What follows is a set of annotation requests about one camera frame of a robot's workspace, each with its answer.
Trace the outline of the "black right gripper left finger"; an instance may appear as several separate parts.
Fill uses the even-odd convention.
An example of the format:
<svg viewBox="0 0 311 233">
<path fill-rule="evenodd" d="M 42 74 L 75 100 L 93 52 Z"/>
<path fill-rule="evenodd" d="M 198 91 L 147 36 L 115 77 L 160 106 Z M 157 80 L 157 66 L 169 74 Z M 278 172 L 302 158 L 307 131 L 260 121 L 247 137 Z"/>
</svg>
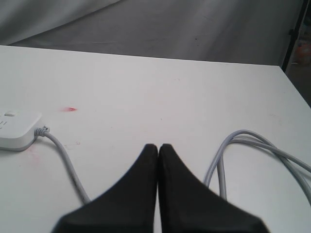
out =
<svg viewBox="0 0 311 233">
<path fill-rule="evenodd" d="M 146 144 L 131 168 L 110 189 L 62 216 L 54 233 L 152 233 L 158 150 Z"/>
</svg>

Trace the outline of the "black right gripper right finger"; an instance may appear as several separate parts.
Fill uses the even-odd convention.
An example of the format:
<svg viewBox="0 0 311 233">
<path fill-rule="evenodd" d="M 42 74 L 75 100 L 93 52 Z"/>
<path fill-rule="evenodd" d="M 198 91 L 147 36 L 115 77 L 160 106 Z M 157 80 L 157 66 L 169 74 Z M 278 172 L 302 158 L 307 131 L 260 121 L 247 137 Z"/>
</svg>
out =
<svg viewBox="0 0 311 233">
<path fill-rule="evenodd" d="M 263 221 L 222 199 L 200 182 L 173 146 L 158 157 L 158 197 L 164 233 L 267 233 Z"/>
</svg>

